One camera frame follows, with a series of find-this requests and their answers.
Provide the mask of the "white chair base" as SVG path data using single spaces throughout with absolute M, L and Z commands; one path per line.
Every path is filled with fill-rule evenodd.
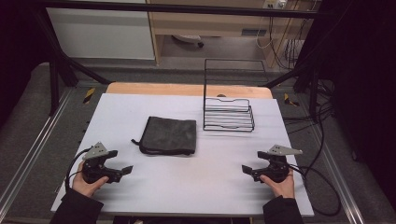
M 205 45 L 199 35 L 174 35 L 174 38 L 182 42 L 196 44 L 199 48 Z

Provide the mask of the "aluminium floor rail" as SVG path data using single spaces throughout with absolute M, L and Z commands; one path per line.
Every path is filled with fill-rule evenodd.
M 33 144 L 30 146 L 26 156 L 24 157 L 21 165 L 19 166 L 17 172 L 12 177 L 11 181 L 7 185 L 6 190 L 0 196 L 0 222 L 5 218 L 9 208 L 15 201 L 21 187 L 31 172 L 35 161 L 39 157 L 43 147 L 46 145 L 52 130 L 56 126 L 60 116 L 64 112 L 65 107 L 67 106 L 71 94 L 74 92 L 73 89 L 67 88 L 61 96 L 59 101 L 59 107 L 55 110 L 54 114 L 49 116 L 40 130 L 40 133 L 36 137 Z
M 349 223 L 364 224 L 365 221 L 361 214 L 361 210 L 357 206 L 349 186 L 347 185 L 346 179 L 342 175 L 341 169 L 338 167 L 335 157 L 332 155 L 331 149 L 325 141 L 324 132 L 318 126 L 314 126 L 311 127 L 311 133 L 313 134 L 318 146 L 321 148 L 320 155 L 333 185 L 338 191 L 341 204 Z

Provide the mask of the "yellow-handled tool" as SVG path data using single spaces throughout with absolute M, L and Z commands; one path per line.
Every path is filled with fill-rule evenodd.
M 95 92 L 95 88 L 89 88 L 84 99 L 83 99 L 83 104 L 88 104 L 89 101 L 91 100 L 93 94 Z
M 284 103 L 286 105 L 300 106 L 298 102 L 293 102 L 287 93 L 284 93 Z

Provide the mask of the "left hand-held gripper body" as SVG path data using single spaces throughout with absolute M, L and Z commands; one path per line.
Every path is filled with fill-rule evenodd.
M 110 173 L 111 169 L 105 166 L 105 155 L 107 153 L 106 147 L 101 142 L 98 142 L 83 157 L 82 175 L 87 183 L 93 183 Z

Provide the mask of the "person's right hand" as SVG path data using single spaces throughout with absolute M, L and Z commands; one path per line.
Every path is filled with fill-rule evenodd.
M 293 171 L 291 169 L 289 169 L 289 173 L 286 178 L 280 183 L 276 183 L 266 175 L 261 175 L 260 179 L 264 184 L 272 189 L 276 197 L 282 196 L 283 198 L 295 198 L 294 178 Z

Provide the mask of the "white power strip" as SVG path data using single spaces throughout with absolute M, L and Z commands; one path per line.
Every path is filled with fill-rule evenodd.
M 268 9 L 283 9 L 288 0 L 263 0 L 263 7 Z

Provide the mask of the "light wooden desk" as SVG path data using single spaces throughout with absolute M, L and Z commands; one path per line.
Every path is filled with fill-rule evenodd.
M 211 7 L 263 7 L 263 0 L 147 0 L 149 4 L 194 5 Z M 317 11 L 321 0 L 288 0 L 280 10 Z M 265 18 L 230 15 L 150 12 L 152 35 L 202 35 L 254 37 L 267 65 L 276 67 L 286 41 L 304 40 L 310 19 Z

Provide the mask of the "white table mat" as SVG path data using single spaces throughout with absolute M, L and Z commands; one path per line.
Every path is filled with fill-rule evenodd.
M 260 151 L 288 146 L 285 125 L 274 99 L 250 101 L 255 128 L 251 133 L 197 130 L 196 151 L 189 157 L 149 156 L 140 140 L 151 116 L 203 120 L 200 96 L 105 93 L 81 142 L 102 142 L 118 152 L 106 166 L 132 172 L 106 184 L 93 197 L 103 213 L 130 216 L 259 217 L 273 197 L 270 188 L 243 173 L 243 166 L 266 166 Z

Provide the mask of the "black wire rack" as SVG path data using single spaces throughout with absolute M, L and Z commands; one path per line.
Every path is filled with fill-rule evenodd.
M 205 59 L 203 90 L 203 130 L 251 133 L 255 121 L 249 96 L 232 96 L 220 87 L 235 91 L 245 84 L 254 84 L 253 76 L 263 76 L 260 60 Z

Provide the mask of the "dark grey cloth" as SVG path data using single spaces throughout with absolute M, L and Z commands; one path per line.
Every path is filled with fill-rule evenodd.
M 149 117 L 141 139 L 131 142 L 147 155 L 190 156 L 196 150 L 196 121 Z

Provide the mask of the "yellow-handled tool right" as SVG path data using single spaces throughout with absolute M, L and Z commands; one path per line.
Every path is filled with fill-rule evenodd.
M 300 106 L 298 102 L 293 102 L 287 93 L 284 93 L 284 103 L 286 105 Z

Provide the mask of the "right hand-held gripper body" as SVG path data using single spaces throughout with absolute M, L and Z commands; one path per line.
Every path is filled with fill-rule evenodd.
M 287 162 L 287 156 L 303 153 L 300 149 L 280 145 L 273 145 L 266 152 L 272 155 L 272 158 L 269 160 L 269 165 L 262 169 L 262 175 L 268 176 L 276 183 L 282 182 L 289 173 L 290 165 Z

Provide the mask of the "black metal frame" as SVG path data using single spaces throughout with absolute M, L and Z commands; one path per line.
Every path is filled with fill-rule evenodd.
M 145 4 L 145 3 L 120 3 L 120 2 L 98 2 L 87 0 L 32 0 L 30 10 L 35 18 L 36 24 L 47 40 L 50 48 L 49 54 L 52 59 L 50 65 L 51 86 L 51 111 L 53 114 L 59 103 L 58 78 L 60 75 L 67 86 L 76 86 L 78 79 L 72 67 L 93 78 L 101 84 L 108 85 L 110 80 L 100 77 L 82 64 L 71 59 L 60 46 L 56 34 L 51 28 L 50 21 L 46 21 L 43 10 L 50 8 L 71 8 L 86 10 L 109 10 L 109 11 L 137 11 L 158 13 L 184 13 L 184 14 L 208 14 L 208 15 L 230 15 L 247 17 L 271 17 L 271 18 L 298 18 L 298 19 L 327 19 L 330 14 L 315 11 L 280 10 L 280 9 L 256 9 L 248 7 L 211 7 L 194 5 L 170 5 L 170 4 Z

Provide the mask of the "person's left hand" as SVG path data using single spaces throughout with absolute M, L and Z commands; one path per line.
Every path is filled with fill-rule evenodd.
M 91 198 L 91 196 L 108 181 L 108 177 L 103 176 L 93 183 L 87 183 L 81 173 L 83 165 L 83 161 L 78 165 L 78 172 L 73 179 L 72 189 L 88 198 Z

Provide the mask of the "yellow-handled tool left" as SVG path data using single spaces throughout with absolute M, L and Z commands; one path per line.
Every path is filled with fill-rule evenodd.
M 88 104 L 89 101 L 91 100 L 93 94 L 95 92 L 95 88 L 89 88 L 84 99 L 83 99 L 83 104 Z

